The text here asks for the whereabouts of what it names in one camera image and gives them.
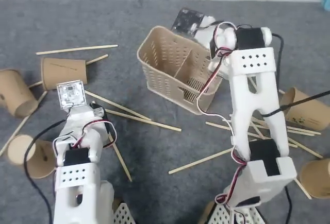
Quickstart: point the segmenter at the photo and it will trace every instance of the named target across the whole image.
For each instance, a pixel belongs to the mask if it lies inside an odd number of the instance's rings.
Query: paper cup
[[[24,168],[24,154],[32,140],[33,138],[29,135],[18,135],[11,140],[7,156],[13,165]],[[27,169],[30,176],[34,179],[41,179],[51,174],[54,168],[55,155],[52,143],[37,140],[27,157]]]
[[[41,77],[45,90],[56,89],[56,85],[68,81],[82,80],[87,84],[86,61],[76,59],[41,59]]]
[[[283,95],[280,105],[287,105],[308,97],[298,89],[291,88]],[[324,130],[330,122],[330,108],[316,99],[293,106],[285,110],[284,114],[287,121],[313,130]]]
[[[32,114],[38,107],[36,98],[16,70],[0,71],[0,105],[19,118]]]
[[[300,182],[315,198],[330,198],[330,159],[311,161],[300,172]]]

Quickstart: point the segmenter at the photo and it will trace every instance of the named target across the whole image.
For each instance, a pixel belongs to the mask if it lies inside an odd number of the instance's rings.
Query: white wire
[[[223,24],[231,25],[235,30],[237,30],[236,25],[235,25],[234,23],[232,23],[232,22],[222,22],[222,23],[219,23],[219,24],[218,24],[218,27],[220,27],[220,26],[223,25]]]
[[[56,149],[55,146],[57,146],[58,143],[64,143],[64,142],[65,142],[66,144],[70,144],[70,143],[72,143],[72,142],[70,142],[70,141],[60,141],[60,142],[57,142],[57,140],[59,140],[59,139],[63,139],[63,138],[66,138],[66,137],[71,137],[71,138],[73,138],[74,140],[77,140],[76,137],[74,137],[73,135],[69,135],[69,134],[68,134],[68,135],[61,135],[61,136],[55,138],[55,139],[53,140],[53,151],[54,151],[54,154],[57,155],[57,153],[56,153],[57,149]]]
[[[206,86],[203,87],[204,90],[201,91],[200,94],[198,95],[198,97],[197,97],[197,99],[196,99],[197,108],[198,108],[198,110],[199,110],[201,113],[203,113],[203,114],[206,115],[206,116],[219,117],[219,118],[222,119],[222,121],[225,121],[225,122],[228,124],[229,128],[230,128],[230,131],[231,131],[231,133],[232,133],[232,136],[234,136],[234,131],[233,131],[232,125],[230,124],[230,122],[229,122],[224,116],[222,116],[222,115],[220,115],[220,114],[216,114],[216,113],[207,113],[207,112],[204,112],[204,111],[200,108],[200,103],[199,103],[199,102],[200,102],[200,98],[201,98],[201,96],[205,93],[205,91],[207,90],[207,88],[210,86],[211,82],[215,79],[215,77],[217,76],[219,70],[220,70],[220,67],[218,68],[217,73],[214,74],[214,76],[211,78],[211,80],[209,81],[209,83],[208,83]]]
[[[235,157],[234,157],[234,152],[235,152],[235,145],[233,146],[233,148],[232,148],[232,151],[230,152],[230,155],[232,156],[232,159],[236,162],[236,163],[238,163],[238,164],[240,164],[240,165],[246,165],[246,162],[243,162],[243,160],[242,161],[238,161]]]
[[[234,187],[233,183],[235,181],[235,178],[238,178],[238,173],[241,171],[241,166],[238,167],[235,171],[235,174],[233,176],[233,179],[232,179],[232,182],[230,183],[230,187],[229,187],[229,190],[228,190],[228,194],[227,193],[221,193],[221,194],[217,194],[216,197],[214,198],[214,201],[216,202],[216,204],[219,204],[219,205],[223,205],[223,204],[227,204],[228,203],[228,198],[229,198],[229,193],[232,191],[232,188]],[[219,197],[222,197],[222,196],[225,196],[225,200],[221,203],[221,202],[218,202],[218,198]]]
[[[232,23],[232,22],[222,22],[222,23],[219,23],[218,25],[217,25],[217,27],[215,28],[217,31],[216,31],[216,34],[214,34],[214,43],[215,43],[215,45],[216,45],[216,47],[218,48],[218,46],[217,46],[217,33],[218,33],[218,28],[220,28],[220,26],[221,25],[224,25],[224,24],[228,24],[228,25],[231,25],[233,28],[234,28],[234,30],[237,30],[237,27],[236,27],[236,25],[234,24],[234,23]]]
[[[117,137],[118,136],[117,136],[117,131],[116,131],[116,129],[115,129],[115,127],[114,127],[114,125],[113,125],[112,122],[107,121],[107,120],[96,120],[94,123],[91,123],[88,126],[94,125],[94,124],[99,124],[99,123],[108,123],[108,124],[110,124],[112,126],[112,129],[113,129],[114,134],[115,134],[115,138],[113,139],[113,142],[112,143],[115,143],[117,141]]]

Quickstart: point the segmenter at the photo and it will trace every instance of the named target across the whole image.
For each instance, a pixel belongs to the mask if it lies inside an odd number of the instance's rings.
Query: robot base
[[[121,203],[114,213],[114,224],[135,224],[126,203]]]
[[[202,217],[198,224],[266,223],[256,208],[244,208],[238,210],[238,212],[240,213],[237,213],[235,211],[229,211],[225,206],[218,205],[212,202],[206,207],[206,210],[203,214],[204,217]]]

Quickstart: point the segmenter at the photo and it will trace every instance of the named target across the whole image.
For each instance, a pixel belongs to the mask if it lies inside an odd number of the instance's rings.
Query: beige plastic basket
[[[154,27],[137,51],[152,92],[200,115],[196,98],[211,75],[209,51],[160,26]],[[222,78],[216,77],[200,99],[200,107],[210,106]]]

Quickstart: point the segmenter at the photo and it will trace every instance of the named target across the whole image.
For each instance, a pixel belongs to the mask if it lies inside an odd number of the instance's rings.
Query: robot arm
[[[108,181],[101,181],[97,166],[102,148],[108,142],[103,108],[86,105],[81,81],[64,83],[64,86],[66,91],[61,97],[71,105],[58,138],[69,139],[57,138],[53,143],[58,165],[54,224],[111,224],[114,190]],[[75,106],[78,95],[83,95],[84,105]]]
[[[220,30],[216,36],[218,47],[233,52],[220,66],[219,75],[229,80],[233,103],[231,137],[235,150],[246,161],[242,174],[234,186],[225,192],[230,194],[227,205],[231,209],[258,206],[271,200],[284,186],[296,177],[296,170],[289,154],[286,124],[283,112],[265,118],[270,128],[270,140],[248,141],[248,128],[252,114],[258,110],[268,114],[279,108],[275,81],[275,58],[268,28]],[[209,69],[214,71],[219,61],[213,59]],[[251,93],[249,77],[255,77],[257,92]]]

